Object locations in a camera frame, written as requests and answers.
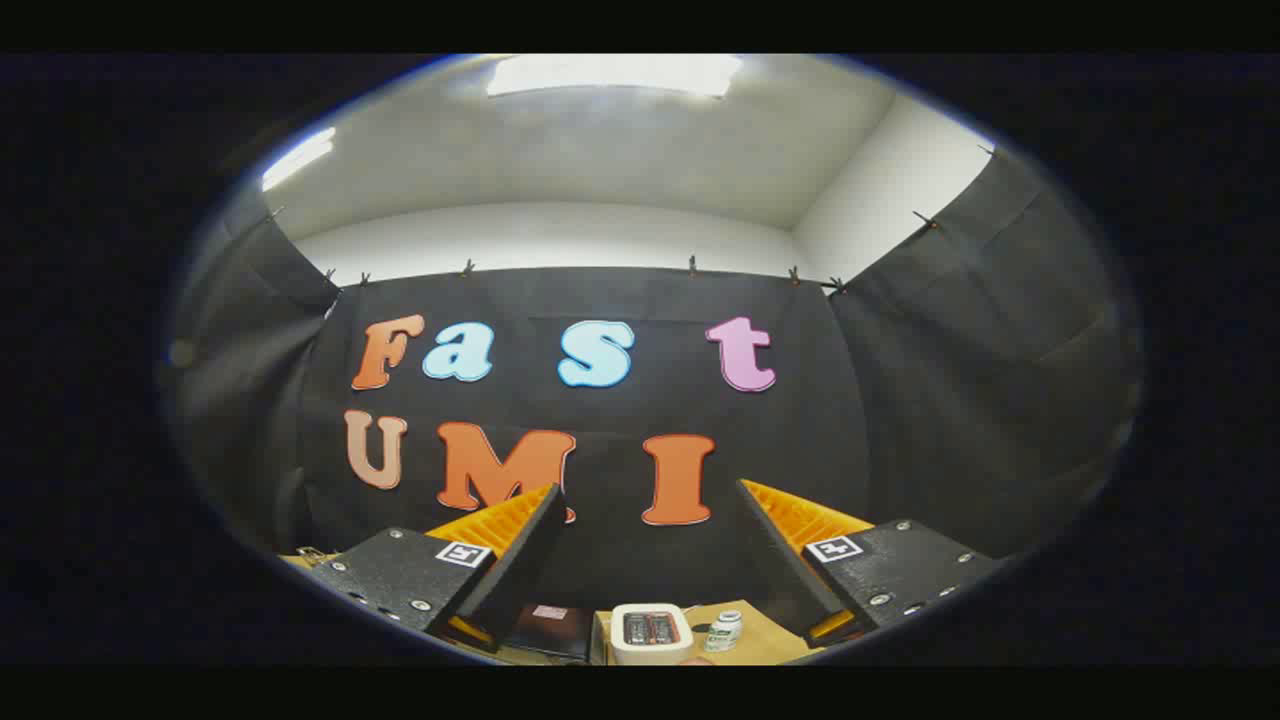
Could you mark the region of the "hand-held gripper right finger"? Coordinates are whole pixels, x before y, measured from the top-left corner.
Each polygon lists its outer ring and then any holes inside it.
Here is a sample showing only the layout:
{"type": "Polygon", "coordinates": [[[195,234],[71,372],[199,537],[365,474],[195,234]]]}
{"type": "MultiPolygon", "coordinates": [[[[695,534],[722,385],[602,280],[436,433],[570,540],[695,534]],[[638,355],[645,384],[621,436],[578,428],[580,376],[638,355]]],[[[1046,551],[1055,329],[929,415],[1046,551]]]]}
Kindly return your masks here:
{"type": "Polygon", "coordinates": [[[870,524],[748,479],[736,493],[749,600],[812,650],[897,626],[1004,565],[923,521],[870,524]]]}

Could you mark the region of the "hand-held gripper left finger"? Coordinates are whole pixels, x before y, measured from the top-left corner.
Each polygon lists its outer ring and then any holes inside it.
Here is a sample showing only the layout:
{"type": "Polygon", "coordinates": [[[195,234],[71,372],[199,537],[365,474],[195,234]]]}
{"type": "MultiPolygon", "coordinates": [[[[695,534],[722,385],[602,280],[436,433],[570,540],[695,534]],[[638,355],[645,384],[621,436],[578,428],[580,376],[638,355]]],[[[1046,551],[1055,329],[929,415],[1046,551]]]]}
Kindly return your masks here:
{"type": "Polygon", "coordinates": [[[534,596],[566,514],[561,487],[544,486],[433,530],[388,527],[308,571],[385,621],[493,651],[534,596]]]}

